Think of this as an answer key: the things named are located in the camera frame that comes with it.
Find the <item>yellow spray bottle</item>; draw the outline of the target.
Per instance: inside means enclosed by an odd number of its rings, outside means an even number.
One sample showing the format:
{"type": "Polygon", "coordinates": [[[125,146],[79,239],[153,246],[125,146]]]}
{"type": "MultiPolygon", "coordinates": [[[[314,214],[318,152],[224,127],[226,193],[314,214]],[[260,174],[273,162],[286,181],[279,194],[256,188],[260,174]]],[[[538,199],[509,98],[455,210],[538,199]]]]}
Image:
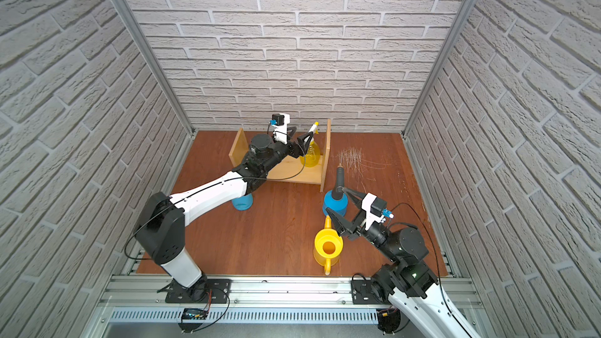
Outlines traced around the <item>yellow spray bottle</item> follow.
{"type": "Polygon", "coordinates": [[[308,150],[308,154],[301,158],[301,163],[305,167],[317,166],[319,163],[319,159],[321,157],[319,145],[316,143],[316,140],[315,140],[316,135],[319,133],[318,127],[319,127],[319,122],[316,121],[309,130],[310,133],[314,134],[314,138],[311,141],[311,144],[310,144],[310,147],[308,150]]]}

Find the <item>wooden shelf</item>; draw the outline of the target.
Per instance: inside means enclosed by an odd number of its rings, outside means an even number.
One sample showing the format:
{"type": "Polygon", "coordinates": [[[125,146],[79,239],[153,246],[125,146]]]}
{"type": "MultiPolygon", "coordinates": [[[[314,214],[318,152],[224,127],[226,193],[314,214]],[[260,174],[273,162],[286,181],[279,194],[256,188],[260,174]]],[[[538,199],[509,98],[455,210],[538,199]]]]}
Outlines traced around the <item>wooden shelf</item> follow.
{"type": "Polygon", "coordinates": [[[328,120],[325,146],[315,167],[305,167],[301,163],[302,156],[297,159],[287,156],[286,145],[275,142],[272,131],[259,133],[248,141],[244,130],[240,129],[229,152],[233,172],[247,182],[248,192],[256,191],[266,181],[312,184],[324,190],[330,159],[331,125],[332,121],[328,120]]]}

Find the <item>blue grey pressure sprayer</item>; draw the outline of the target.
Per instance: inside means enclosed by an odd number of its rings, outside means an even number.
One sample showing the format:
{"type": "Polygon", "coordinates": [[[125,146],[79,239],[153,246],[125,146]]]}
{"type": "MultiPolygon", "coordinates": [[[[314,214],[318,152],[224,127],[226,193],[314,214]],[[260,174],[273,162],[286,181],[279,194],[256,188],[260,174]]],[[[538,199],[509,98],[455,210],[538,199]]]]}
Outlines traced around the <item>blue grey pressure sprayer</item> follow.
{"type": "Polygon", "coordinates": [[[335,211],[340,216],[347,213],[348,197],[344,194],[344,167],[340,164],[336,169],[336,181],[334,188],[330,190],[323,199],[322,212],[328,216],[328,209],[335,211]]]}

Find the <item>light blue pink spray bottle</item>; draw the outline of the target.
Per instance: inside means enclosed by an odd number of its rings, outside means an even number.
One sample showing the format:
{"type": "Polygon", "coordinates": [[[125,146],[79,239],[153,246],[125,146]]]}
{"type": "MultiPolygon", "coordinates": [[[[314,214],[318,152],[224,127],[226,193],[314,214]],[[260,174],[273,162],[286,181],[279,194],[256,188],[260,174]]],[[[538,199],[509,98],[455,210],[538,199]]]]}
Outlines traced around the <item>light blue pink spray bottle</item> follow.
{"type": "Polygon", "coordinates": [[[251,194],[232,200],[233,207],[238,211],[246,211],[252,207],[254,198],[251,194]]]}

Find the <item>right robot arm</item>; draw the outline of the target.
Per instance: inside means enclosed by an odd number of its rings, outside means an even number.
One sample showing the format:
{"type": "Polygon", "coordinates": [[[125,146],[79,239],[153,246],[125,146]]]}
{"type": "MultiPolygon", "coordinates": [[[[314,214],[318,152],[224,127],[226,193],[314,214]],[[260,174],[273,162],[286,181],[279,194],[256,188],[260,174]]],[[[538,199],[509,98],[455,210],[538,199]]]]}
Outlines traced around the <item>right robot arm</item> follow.
{"type": "Polygon", "coordinates": [[[349,239],[365,238],[390,261],[369,279],[373,298],[399,310],[426,337],[480,336],[425,262],[429,250],[415,225],[392,231],[385,225],[394,217],[385,200],[344,186],[334,192],[344,194],[358,208],[351,221],[327,208],[337,233],[349,239]]]}

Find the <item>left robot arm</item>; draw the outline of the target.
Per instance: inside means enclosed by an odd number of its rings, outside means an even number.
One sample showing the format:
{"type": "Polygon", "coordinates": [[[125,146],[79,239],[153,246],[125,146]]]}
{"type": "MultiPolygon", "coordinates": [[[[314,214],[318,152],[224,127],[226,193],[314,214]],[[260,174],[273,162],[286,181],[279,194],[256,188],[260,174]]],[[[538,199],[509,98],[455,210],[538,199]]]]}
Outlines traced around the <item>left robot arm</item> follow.
{"type": "Polygon", "coordinates": [[[142,208],[132,238],[188,294],[206,289],[207,277],[185,248],[186,226],[224,203],[252,194],[288,156],[306,156],[319,126],[315,123],[293,139],[296,128],[288,130],[274,120],[270,125],[272,133],[253,137],[243,161],[221,178],[169,197],[158,192],[142,208]]]}

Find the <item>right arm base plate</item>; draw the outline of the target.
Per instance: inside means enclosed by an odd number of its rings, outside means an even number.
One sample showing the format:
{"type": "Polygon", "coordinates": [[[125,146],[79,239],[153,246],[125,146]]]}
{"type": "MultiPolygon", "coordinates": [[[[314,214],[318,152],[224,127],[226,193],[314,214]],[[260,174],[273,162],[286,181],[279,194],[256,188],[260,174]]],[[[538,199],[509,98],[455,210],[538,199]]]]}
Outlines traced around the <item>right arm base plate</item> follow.
{"type": "Polygon", "coordinates": [[[372,280],[362,277],[351,280],[351,296],[354,305],[385,305],[390,303],[379,296],[372,285],[372,280]]]}

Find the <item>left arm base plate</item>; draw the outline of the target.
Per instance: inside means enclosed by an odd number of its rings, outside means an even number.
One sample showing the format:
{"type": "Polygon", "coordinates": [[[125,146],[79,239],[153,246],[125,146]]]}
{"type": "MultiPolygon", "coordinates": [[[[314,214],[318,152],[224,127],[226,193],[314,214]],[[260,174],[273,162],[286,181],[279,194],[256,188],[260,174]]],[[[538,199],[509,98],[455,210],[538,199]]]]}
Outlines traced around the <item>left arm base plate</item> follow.
{"type": "Polygon", "coordinates": [[[157,292],[166,292],[167,304],[226,305],[228,303],[231,279],[200,280],[199,283],[185,288],[174,279],[157,292]]]}

